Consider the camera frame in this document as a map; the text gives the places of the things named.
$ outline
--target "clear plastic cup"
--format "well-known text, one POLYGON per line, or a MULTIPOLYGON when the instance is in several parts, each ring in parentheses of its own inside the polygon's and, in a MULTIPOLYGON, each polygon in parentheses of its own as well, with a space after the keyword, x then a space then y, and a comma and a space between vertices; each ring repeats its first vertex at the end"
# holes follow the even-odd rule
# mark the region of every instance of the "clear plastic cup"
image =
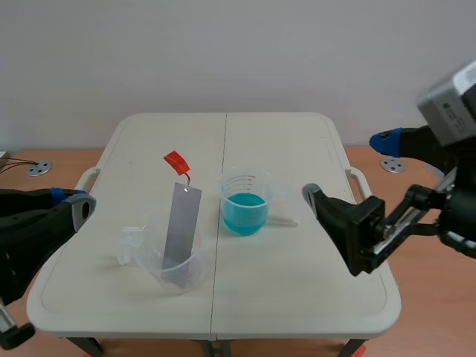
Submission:
POLYGON ((161 219, 144 228, 124 227, 116 245, 116 256, 120 264, 135 263, 149 272, 166 292, 182 293, 195 288, 205 277, 204 261, 208 247, 199 227, 195 229, 191 255, 185 261, 164 257, 166 241, 167 222, 161 219))
POLYGON ((275 197, 271 175, 253 168, 234 167, 222 174, 218 186, 225 225, 242 235, 258 232, 275 197))

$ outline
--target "table handle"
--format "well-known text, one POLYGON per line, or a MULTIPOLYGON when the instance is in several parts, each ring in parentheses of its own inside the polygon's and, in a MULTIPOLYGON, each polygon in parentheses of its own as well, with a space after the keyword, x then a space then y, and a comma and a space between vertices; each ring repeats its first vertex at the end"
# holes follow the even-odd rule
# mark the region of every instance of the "table handle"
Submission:
POLYGON ((362 200, 372 196, 372 191, 370 191, 369 184, 367 183, 367 179, 365 178, 362 171, 356 169, 355 167, 350 167, 349 169, 345 169, 345 174, 348 179, 356 180, 358 191, 360 192, 362 200))
POLYGON ((74 189, 86 191, 86 188, 99 176, 100 172, 101 169, 99 167, 91 167, 90 169, 87 169, 77 182, 74 189))

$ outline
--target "black cable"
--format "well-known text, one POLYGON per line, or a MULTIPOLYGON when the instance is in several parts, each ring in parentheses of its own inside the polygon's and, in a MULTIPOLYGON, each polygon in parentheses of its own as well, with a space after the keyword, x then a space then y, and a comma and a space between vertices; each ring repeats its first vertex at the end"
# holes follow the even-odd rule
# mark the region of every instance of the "black cable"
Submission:
POLYGON ((18 165, 18 164, 29 164, 29 165, 36 165, 34 163, 31 163, 31 162, 22 162, 22 163, 19 163, 19 162, 7 162, 6 164, 3 164, 3 165, 0 165, 0 170, 5 167, 5 166, 12 166, 12 165, 18 165))
POLYGON ((9 169, 13 169, 14 167, 24 166, 24 165, 31 165, 31 163, 30 162, 22 162, 22 163, 14 164, 10 167, 7 167, 5 170, 0 171, 0 174, 4 173, 5 171, 8 171, 9 169))
POLYGON ((32 160, 25 160, 24 158, 6 158, 8 161, 9 160, 14 160, 14 161, 23 161, 23 162, 29 162, 30 164, 35 164, 37 165, 38 163, 36 161, 32 160))

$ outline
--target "red tag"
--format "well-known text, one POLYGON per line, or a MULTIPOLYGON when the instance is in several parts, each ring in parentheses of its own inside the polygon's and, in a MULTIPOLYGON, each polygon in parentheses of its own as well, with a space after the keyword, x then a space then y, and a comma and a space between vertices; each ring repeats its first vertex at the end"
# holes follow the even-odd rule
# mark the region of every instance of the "red tag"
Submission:
POLYGON ((175 169, 179 176, 190 170, 187 162, 175 150, 169 155, 164 156, 164 160, 175 169))

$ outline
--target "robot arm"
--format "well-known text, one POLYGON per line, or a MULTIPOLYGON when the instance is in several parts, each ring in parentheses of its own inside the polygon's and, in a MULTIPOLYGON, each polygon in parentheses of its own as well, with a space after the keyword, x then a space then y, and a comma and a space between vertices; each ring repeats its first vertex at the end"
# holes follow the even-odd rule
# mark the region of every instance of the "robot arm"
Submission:
POLYGON ((96 201, 79 190, 0 190, 0 346, 11 350, 34 335, 4 305, 25 293, 46 260, 83 226, 96 201))
POLYGON ((358 205, 327 197, 316 184, 303 197, 354 276, 378 268, 410 235, 433 236, 476 258, 476 62, 433 86, 417 101, 428 126, 374 135, 378 152, 425 161, 446 177, 430 189, 412 185, 385 217, 385 202, 375 196, 358 205), (441 210, 432 224, 419 223, 441 210))

